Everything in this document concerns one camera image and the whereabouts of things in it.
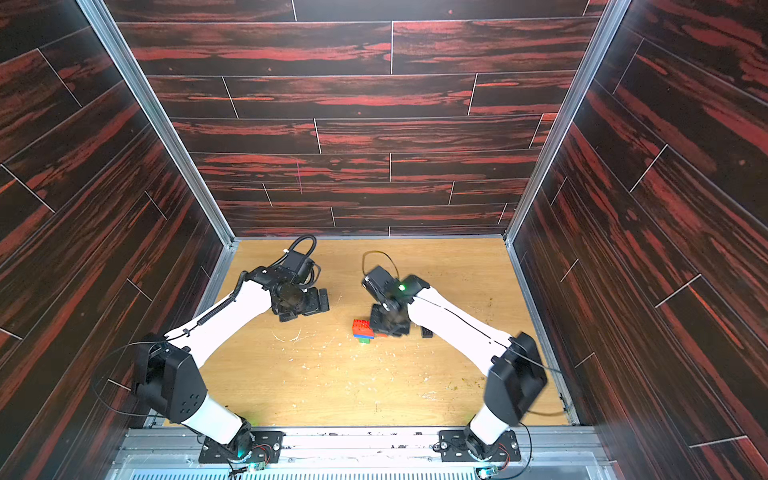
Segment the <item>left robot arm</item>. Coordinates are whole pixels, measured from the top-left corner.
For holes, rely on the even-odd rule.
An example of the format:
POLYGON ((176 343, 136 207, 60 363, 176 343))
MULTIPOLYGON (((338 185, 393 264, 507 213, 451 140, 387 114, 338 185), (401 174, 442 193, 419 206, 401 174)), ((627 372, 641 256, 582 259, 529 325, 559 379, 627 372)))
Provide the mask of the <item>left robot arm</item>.
POLYGON ((233 291, 204 313, 138 346, 132 393, 172 423, 218 444, 231 460, 256 448, 252 426, 208 392, 200 367, 257 316, 281 322, 330 310, 328 293, 315 283, 321 268, 309 255, 287 251, 269 266, 240 273, 233 291))

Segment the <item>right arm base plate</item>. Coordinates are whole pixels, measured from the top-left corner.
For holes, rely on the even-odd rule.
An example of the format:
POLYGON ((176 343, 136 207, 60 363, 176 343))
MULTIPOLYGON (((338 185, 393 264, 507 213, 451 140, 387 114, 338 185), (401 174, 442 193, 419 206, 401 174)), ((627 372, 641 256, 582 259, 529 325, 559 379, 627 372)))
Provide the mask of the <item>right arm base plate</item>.
POLYGON ((444 429, 432 446, 443 462, 518 462, 521 453, 513 431, 505 431, 495 443, 485 444, 468 428, 444 429))

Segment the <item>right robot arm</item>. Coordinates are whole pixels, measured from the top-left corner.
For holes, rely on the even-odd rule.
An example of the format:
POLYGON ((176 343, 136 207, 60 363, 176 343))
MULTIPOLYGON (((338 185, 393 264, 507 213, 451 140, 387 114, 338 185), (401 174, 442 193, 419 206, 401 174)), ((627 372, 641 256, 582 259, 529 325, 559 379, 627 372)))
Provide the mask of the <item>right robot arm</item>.
POLYGON ((523 332, 512 336, 476 319, 415 275, 400 280, 377 266, 363 275, 362 286, 376 300, 384 320, 431 331, 485 376, 483 406, 465 427, 465 435, 467 448, 486 458, 548 384, 535 340, 523 332))

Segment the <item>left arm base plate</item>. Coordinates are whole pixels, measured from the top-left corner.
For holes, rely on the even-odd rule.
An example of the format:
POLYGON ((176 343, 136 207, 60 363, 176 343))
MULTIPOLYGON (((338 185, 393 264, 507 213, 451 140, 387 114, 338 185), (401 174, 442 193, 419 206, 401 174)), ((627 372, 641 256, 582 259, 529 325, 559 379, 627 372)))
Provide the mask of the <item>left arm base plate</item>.
POLYGON ((220 444, 206 437, 198 457, 200 464, 245 466, 246 464, 277 464, 283 449, 285 433, 279 430, 252 429, 229 444, 220 444))

